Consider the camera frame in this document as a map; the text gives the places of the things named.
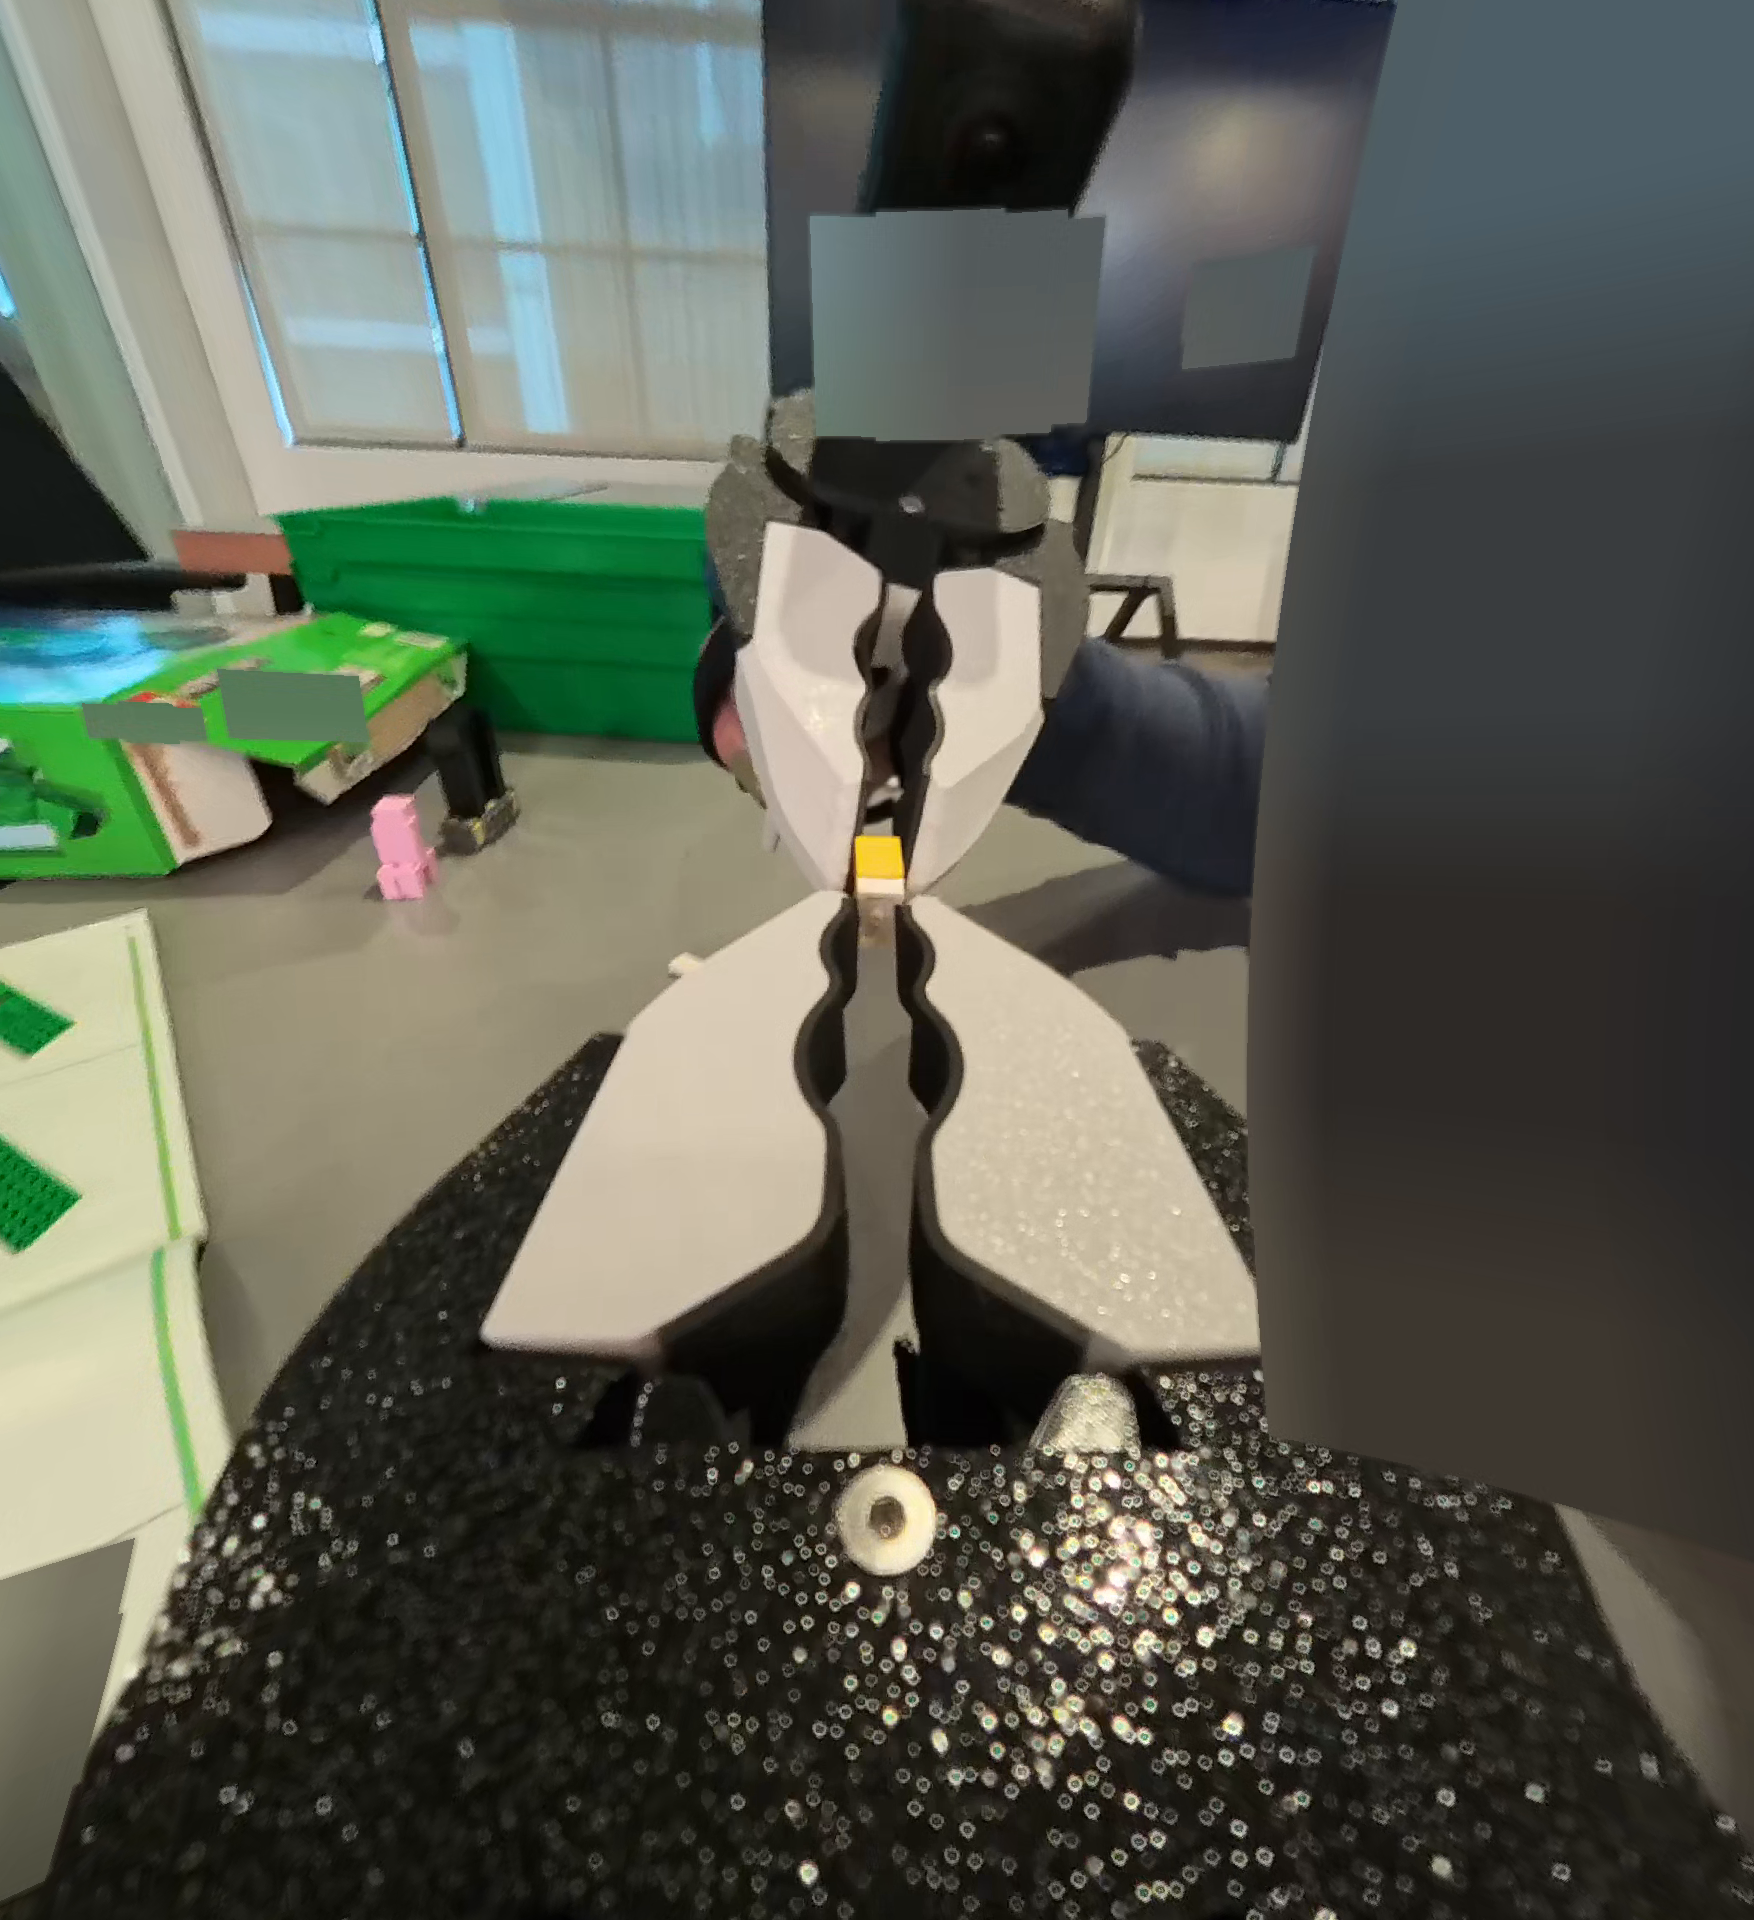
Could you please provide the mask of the black trestle leg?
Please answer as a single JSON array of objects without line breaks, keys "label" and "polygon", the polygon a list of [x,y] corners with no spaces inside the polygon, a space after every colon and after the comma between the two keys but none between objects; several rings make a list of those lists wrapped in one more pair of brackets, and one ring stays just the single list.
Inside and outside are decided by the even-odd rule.
[{"label": "black trestle leg", "polygon": [[1088,633],[1131,653],[1179,659],[1191,646],[1179,630],[1175,583],[1165,576],[1086,578]]}]

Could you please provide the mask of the black toy figure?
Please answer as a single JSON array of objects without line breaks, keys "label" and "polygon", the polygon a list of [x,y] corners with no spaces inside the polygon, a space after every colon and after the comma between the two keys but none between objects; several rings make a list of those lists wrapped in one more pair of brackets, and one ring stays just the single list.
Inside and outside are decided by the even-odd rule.
[{"label": "black toy figure", "polygon": [[476,855],[497,846],[519,824],[520,802],[491,716],[458,701],[430,723],[426,747],[444,798],[440,849]]}]

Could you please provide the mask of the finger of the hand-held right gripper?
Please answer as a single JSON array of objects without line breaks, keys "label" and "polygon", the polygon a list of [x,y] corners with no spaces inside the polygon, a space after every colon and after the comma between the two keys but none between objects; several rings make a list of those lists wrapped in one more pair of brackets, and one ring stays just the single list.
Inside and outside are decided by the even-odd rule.
[{"label": "finger of the hand-held right gripper", "polygon": [[932,891],[980,841],[1042,726],[1038,590],[946,571],[910,613],[893,735],[905,894]]},{"label": "finger of the hand-held right gripper", "polygon": [[849,888],[866,816],[862,642],[885,583],[827,532],[771,523],[737,705],[769,826],[816,891]]}]

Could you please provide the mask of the brown-edged white table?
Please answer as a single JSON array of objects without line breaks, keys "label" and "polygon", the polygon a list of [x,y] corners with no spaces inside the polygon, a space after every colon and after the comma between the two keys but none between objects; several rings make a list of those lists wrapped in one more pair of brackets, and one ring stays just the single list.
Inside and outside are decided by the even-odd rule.
[{"label": "brown-edged white table", "polygon": [[221,532],[181,528],[171,534],[179,567],[195,578],[224,583],[201,590],[219,613],[241,617],[276,617],[304,612],[289,554],[279,531]]}]

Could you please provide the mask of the person's right forearm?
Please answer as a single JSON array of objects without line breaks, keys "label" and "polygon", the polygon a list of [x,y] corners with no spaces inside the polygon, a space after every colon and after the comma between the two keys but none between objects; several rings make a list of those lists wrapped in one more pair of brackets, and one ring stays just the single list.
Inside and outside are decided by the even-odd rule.
[{"label": "person's right forearm", "polygon": [[1009,802],[1188,891],[1253,891],[1267,671],[1086,640]]}]

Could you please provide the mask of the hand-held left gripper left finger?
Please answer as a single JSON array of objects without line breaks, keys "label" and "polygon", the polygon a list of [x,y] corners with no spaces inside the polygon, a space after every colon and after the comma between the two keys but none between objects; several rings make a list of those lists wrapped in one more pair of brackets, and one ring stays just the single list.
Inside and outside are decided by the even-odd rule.
[{"label": "hand-held left gripper left finger", "polygon": [[849,1304],[830,1102],[860,914],[811,896],[630,1023],[482,1323],[497,1352],[698,1379],[782,1443]]}]

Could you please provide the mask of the green plastic bin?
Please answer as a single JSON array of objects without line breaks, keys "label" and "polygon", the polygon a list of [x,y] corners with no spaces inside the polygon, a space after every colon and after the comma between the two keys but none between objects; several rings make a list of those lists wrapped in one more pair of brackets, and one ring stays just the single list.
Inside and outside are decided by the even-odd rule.
[{"label": "green plastic bin", "polygon": [[279,525],[314,612],[462,646],[465,697],[503,733],[698,740],[699,506],[447,495]]}]

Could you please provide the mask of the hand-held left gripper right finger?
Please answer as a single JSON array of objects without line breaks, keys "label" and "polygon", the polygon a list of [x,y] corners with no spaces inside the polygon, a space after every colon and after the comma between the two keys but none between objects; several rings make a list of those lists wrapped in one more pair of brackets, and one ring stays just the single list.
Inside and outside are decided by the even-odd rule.
[{"label": "hand-held left gripper right finger", "polygon": [[924,1109],[910,1209],[913,1441],[1032,1436],[1069,1379],[1258,1364],[1253,1273],[1125,1026],[932,898],[893,919]]}]

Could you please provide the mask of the pink toy figure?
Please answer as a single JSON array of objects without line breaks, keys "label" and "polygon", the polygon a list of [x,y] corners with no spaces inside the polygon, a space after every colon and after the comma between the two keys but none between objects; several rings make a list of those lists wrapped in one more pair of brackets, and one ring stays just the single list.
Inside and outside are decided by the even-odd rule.
[{"label": "pink toy figure", "polygon": [[437,880],[437,854],[424,833],[412,795],[386,795],[371,809],[378,855],[375,886],[384,900],[424,900]]}]

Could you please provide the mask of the black office chair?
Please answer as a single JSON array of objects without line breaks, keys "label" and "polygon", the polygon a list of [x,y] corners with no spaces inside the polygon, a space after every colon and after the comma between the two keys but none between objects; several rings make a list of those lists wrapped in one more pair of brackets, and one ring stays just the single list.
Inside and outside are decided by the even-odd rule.
[{"label": "black office chair", "polygon": [[0,610],[167,612],[245,583],[154,558],[0,365]]}]

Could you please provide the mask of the green toy set box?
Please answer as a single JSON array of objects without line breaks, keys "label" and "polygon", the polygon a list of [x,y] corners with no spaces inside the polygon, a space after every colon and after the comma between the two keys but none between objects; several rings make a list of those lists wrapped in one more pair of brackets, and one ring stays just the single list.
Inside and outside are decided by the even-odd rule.
[{"label": "green toy set box", "polygon": [[163,878],[328,805],[465,690],[463,646],[350,613],[0,612],[0,884]]}]

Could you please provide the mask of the window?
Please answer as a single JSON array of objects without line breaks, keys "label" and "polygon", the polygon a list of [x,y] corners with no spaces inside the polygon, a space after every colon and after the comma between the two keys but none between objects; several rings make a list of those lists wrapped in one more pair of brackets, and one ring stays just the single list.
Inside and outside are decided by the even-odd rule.
[{"label": "window", "polygon": [[165,10],[289,444],[689,461],[755,420],[761,5]]}]

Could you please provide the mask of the white instruction booklet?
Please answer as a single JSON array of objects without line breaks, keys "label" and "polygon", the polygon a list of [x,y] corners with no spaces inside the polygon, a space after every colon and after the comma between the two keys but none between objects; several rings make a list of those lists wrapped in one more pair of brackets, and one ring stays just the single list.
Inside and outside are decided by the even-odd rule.
[{"label": "white instruction booklet", "polygon": [[230,1452],[208,1237],[149,914],[0,949],[0,1579],[163,1587]]}]

